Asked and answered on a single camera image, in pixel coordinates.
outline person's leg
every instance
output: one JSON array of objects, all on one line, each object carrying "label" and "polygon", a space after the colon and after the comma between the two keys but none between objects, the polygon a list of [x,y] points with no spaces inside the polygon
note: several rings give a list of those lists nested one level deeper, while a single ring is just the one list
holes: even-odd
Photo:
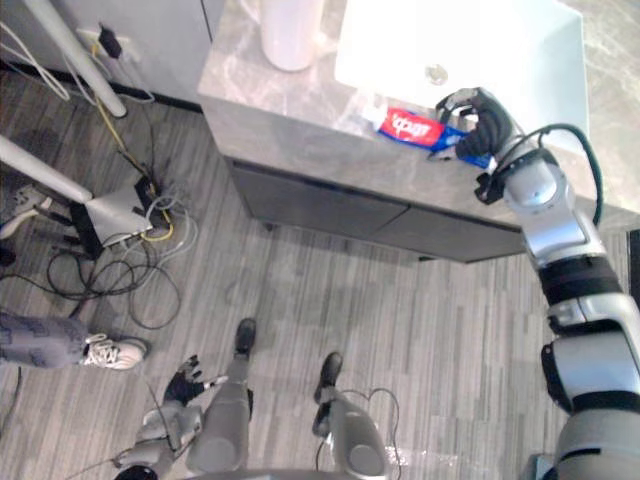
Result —
[{"label": "person's leg", "polygon": [[114,342],[91,335],[77,318],[37,318],[0,314],[0,359],[39,368],[95,365],[124,370],[147,351],[141,340]]},{"label": "person's leg", "polygon": [[187,457],[187,467],[193,472],[233,471],[246,464],[251,415],[247,376],[255,331],[256,323],[251,319],[242,320],[238,326],[235,353],[226,372],[228,380],[207,408],[202,431]]},{"label": "person's leg", "polygon": [[83,358],[87,327],[74,318],[0,314],[0,358],[40,368],[58,368]]}]

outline gray pants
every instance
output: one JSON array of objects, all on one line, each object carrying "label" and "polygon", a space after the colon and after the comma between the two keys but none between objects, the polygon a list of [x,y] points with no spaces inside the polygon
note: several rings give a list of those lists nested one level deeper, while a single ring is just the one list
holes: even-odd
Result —
[{"label": "gray pants", "polygon": [[202,432],[187,457],[194,473],[227,472],[243,468],[249,447],[249,361],[237,355],[229,365],[229,377],[204,413]]},{"label": "gray pants", "polygon": [[19,317],[0,313],[0,361],[59,368],[83,357],[87,327],[77,317]]}]

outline yellow cable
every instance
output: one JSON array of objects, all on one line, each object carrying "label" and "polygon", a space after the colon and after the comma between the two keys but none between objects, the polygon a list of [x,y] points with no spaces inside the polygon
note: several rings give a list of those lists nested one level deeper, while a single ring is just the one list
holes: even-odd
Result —
[{"label": "yellow cable", "polygon": [[145,232],[142,232],[140,236],[147,242],[162,242],[163,240],[169,240],[173,235],[174,227],[173,227],[173,222],[171,221],[171,217],[169,217],[169,214],[167,213],[166,210],[162,210],[162,215],[164,216],[164,219],[169,224],[169,231],[164,235],[161,235],[160,237],[150,237]]},{"label": "yellow cable", "polygon": [[[96,57],[97,52],[98,52],[98,44],[94,42],[91,45],[91,55],[93,55],[93,57]],[[142,165],[140,165],[140,163],[135,159],[135,157],[131,154],[131,152],[129,152],[129,149],[127,149],[127,146],[125,145],[124,140],[122,140],[122,137],[120,137],[120,135],[118,134],[118,131],[113,126],[113,123],[111,123],[111,120],[109,119],[109,115],[107,115],[107,112],[105,112],[100,99],[97,96],[95,96],[95,99],[96,99],[96,107],[98,107],[98,112],[100,112],[100,116],[102,117],[102,120],[104,120],[104,123],[107,126],[107,129],[109,130],[109,132],[111,132],[111,136],[118,144],[118,147],[120,148],[120,152],[122,152],[122,154],[131,163],[133,163],[136,167],[138,167],[140,170],[144,172],[144,168],[142,168]],[[153,185],[153,182],[150,182],[150,190],[151,190],[151,193],[153,194],[156,193],[156,189],[155,189],[155,186]],[[170,239],[171,236],[173,235],[174,226],[173,226],[173,222],[171,221],[171,217],[169,216],[166,210],[162,210],[162,216],[169,224],[169,231],[159,237],[149,237],[145,232],[142,232],[140,236],[147,242],[162,242],[164,240]]]}]

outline white pole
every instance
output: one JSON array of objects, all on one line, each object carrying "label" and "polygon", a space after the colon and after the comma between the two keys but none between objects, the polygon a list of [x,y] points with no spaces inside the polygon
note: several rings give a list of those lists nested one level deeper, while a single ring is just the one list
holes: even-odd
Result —
[{"label": "white pole", "polygon": [[51,2],[49,0],[24,0],[24,3],[109,111],[116,117],[125,115],[127,109],[124,104],[100,74],[87,55],[87,51],[69,30]]},{"label": "white pole", "polygon": [[93,198],[93,194],[82,185],[38,160],[4,135],[0,135],[0,159],[10,167],[43,183],[74,202],[87,203]]}]

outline white sink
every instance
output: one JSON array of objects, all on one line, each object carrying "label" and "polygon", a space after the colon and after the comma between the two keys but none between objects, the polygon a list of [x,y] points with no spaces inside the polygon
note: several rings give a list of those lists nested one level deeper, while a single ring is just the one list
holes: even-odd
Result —
[{"label": "white sink", "polygon": [[[424,107],[483,86],[525,131],[567,122],[588,133],[582,17],[555,0],[348,0],[335,77]],[[549,142],[576,149],[567,139]]]}]

